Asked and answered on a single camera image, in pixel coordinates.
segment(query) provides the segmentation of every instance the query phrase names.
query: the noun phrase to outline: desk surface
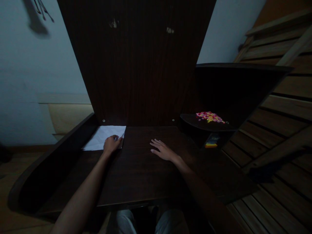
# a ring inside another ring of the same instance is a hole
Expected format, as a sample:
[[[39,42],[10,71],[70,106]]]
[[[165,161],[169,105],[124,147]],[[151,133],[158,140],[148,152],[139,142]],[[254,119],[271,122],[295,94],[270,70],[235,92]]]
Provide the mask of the desk surface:
[[[163,198],[191,198],[175,166],[152,154],[151,139],[160,139],[177,152],[229,203],[257,190],[224,154],[215,149],[200,151],[177,127],[127,127],[123,148],[107,167],[98,206]],[[83,151],[76,165],[38,214],[60,211],[90,173],[102,151]]]

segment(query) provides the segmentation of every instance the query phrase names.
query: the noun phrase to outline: white wall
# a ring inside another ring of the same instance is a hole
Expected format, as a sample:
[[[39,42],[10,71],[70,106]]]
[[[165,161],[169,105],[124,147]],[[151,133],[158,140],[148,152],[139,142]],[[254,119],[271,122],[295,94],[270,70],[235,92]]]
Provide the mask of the white wall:
[[[87,93],[57,1],[43,2],[55,20],[40,17],[48,37],[29,29],[21,0],[0,2],[0,143],[5,146],[56,142],[43,124],[37,93]]]
[[[197,63],[233,62],[266,0],[217,0]]]
[[[264,3],[217,0],[197,63],[232,62]],[[49,37],[29,29],[22,0],[0,2],[0,143],[5,146],[56,142],[45,129],[37,93],[87,93],[57,1],[44,4],[55,20],[40,17]]]

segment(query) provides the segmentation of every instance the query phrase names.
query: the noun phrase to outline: colorful candy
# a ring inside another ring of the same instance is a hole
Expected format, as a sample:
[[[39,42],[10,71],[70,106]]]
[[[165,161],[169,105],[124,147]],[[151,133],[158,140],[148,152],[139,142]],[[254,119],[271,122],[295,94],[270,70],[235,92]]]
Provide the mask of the colorful candy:
[[[225,124],[225,122],[216,113],[212,113],[211,111],[196,113],[196,115],[201,117],[201,119],[206,119],[208,123],[214,121]]]

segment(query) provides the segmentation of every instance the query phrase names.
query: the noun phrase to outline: forearm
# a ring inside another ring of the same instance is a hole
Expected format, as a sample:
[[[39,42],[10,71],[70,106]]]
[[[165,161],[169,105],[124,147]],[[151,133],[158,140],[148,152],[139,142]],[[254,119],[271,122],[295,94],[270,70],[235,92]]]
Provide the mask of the forearm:
[[[201,207],[217,233],[244,233],[225,205],[205,182],[189,168],[181,157],[176,157],[172,162],[182,174],[195,201]]]
[[[95,206],[109,155],[102,155],[57,219],[51,233],[81,233]]]

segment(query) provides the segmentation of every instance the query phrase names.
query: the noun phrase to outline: white pants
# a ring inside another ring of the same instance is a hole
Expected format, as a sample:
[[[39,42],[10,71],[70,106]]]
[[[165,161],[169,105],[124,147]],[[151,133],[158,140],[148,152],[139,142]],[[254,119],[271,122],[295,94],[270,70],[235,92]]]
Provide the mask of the white pants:
[[[107,234],[137,234],[136,221],[130,210],[112,212],[107,226]],[[184,214],[181,210],[171,209],[163,213],[159,219],[155,234],[188,234]]]

